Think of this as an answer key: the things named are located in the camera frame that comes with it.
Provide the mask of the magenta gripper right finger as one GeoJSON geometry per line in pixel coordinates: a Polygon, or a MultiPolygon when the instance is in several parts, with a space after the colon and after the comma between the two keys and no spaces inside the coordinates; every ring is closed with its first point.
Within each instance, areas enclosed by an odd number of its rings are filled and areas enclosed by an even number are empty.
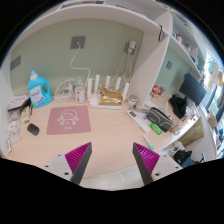
{"type": "Polygon", "coordinates": [[[138,143],[133,143],[132,153],[136,160],[143,183],[145,185],[152,183],[152,172],[160,158],[160,155],[138,143]]]}

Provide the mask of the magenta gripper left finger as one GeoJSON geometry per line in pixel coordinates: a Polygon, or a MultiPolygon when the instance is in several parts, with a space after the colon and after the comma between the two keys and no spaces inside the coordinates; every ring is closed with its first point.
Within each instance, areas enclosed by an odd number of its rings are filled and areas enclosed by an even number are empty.
{"type": "Polygon", "coordinates": [[[73,149],[65,155],[66,161],[72,171],[72,183],[76,185],[80,184],[91,154],[92,143],[88,142],[76,149],[73,149]]]}

